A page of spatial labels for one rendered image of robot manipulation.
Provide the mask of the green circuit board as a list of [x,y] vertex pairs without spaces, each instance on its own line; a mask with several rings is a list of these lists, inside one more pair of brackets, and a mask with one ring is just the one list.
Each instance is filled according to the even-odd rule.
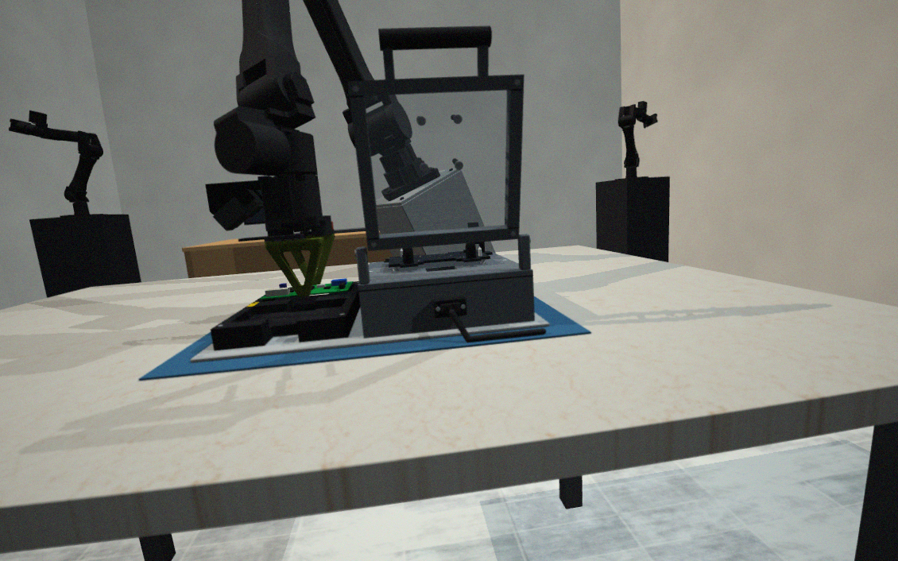
[[[347,282],[347,279],[338,279],[332,280],[331,284],[315,284],[312,286],[312,291],[309,295],[348,292],[353,283],[353,281]],[[296,292],[293,291],[293,287],[287,288],[287,283],[279,284],[279,286],[279,288],[265,290],[265,296],[262,296],[260,300],[297,296]]]

